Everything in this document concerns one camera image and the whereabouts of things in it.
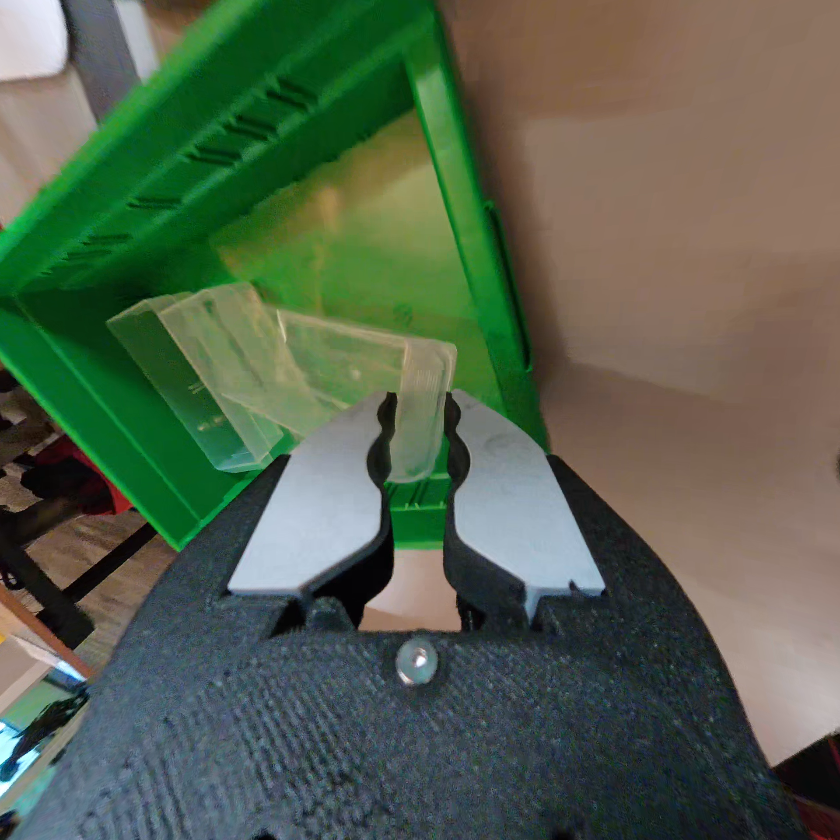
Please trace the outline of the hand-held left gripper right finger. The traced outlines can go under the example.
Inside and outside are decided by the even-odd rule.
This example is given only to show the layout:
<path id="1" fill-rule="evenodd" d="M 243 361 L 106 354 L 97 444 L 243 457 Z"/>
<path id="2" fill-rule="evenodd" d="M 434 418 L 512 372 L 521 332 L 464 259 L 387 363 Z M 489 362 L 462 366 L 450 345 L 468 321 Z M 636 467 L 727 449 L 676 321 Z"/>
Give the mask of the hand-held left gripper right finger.
<path id="1" fill-rule="evenodd" d="M 446 396 L 444 435 L 443 564 L 462 630 L 525 631 L 543 599 L 602 596 L 606 583 L 544 449 L 462 390 Z"/>

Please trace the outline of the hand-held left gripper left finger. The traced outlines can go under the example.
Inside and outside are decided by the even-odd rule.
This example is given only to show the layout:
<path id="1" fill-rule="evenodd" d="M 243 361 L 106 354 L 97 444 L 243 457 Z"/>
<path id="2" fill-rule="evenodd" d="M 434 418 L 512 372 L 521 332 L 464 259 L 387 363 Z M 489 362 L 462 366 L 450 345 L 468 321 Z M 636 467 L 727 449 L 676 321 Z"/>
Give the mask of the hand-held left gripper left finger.
<path id="1" fill-rule="evenodd" d="M 394 536 L 385 482 L 397 396 L 376 392 L 318 427 L 288 457 L 227 589 L 332 598 L 352 627 L 390 582 Z"/>

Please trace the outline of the clear plastic drawer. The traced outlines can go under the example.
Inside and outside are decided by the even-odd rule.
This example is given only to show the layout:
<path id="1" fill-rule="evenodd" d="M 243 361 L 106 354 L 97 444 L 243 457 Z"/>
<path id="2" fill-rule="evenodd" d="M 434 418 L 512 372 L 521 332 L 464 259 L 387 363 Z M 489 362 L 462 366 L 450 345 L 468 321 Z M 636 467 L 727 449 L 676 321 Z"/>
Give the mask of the clear plastic drawer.
<path id="1" fill-rule="evenodd" d="M 247 283 L 211 287 L 161 312 L 214 398 L 301 440 L 349 407 L 307 376 L 280 311 Z"/>
<path id="2" fill-rule="evenodd" d="M 111 317 L 108 329 L 215 469 L 263 469 L 281 429 L 209 390 L 161 320 L 164 310 L 191 296 L 182 291 L 143 299 Z"/>
<path id="3" fill-rule="evenodd" d="M 393 392 L 390 481 L 429 477 L 455 377 L 455 345 L 286 309 L 271 315 L 275 373 L 260 411 L 302 441 L 367 396 Z"/>

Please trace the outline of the green plastic bin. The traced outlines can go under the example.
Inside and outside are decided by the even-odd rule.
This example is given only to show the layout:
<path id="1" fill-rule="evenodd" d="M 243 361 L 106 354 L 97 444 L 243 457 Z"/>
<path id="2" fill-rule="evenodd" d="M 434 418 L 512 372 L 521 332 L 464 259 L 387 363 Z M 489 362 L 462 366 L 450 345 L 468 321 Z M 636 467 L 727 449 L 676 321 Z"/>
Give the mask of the green plastic bin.
<path id="1" fill-rule="evenodd" d="M 543 447 L 528 328 L 431 2 L 218 2 L 2 232 L 2 360 L 183 548 L 256 472 L 211 466 L 107 321 L 242 279 L 453 343 Z"/>

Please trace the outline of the red cloth bundle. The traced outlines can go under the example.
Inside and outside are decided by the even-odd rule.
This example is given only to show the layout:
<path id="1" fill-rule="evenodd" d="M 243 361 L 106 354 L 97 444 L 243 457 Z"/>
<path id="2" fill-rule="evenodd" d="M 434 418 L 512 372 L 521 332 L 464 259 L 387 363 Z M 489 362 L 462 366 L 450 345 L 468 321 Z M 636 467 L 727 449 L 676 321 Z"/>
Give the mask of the red cloth bundle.
<path id="1" fill-rule="evenodd" d="M 116 516 L 135 510 L 68 436 L 59 437 L 28 461 L 21 485 L 45 503 L 39 516 L 55 527 L 80 516 Z"/>

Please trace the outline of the long wooden table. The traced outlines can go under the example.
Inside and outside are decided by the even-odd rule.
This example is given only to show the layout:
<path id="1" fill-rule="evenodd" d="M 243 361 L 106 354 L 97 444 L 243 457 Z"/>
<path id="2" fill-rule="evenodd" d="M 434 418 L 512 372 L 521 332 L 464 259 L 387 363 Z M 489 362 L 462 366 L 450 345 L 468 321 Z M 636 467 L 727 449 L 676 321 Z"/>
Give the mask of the long wooden table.
<path id="1" fill-rule="evenodd" d="M 95 676 L 95 671 L 61 642 L 58 636 L 3 584 L 1 585 L 1 635 L 3 641 L 9 638 L 17 641 L 33 658 L 40 658 L 52 665 L 62 661 L 87 681 L 91 681 Z"/>

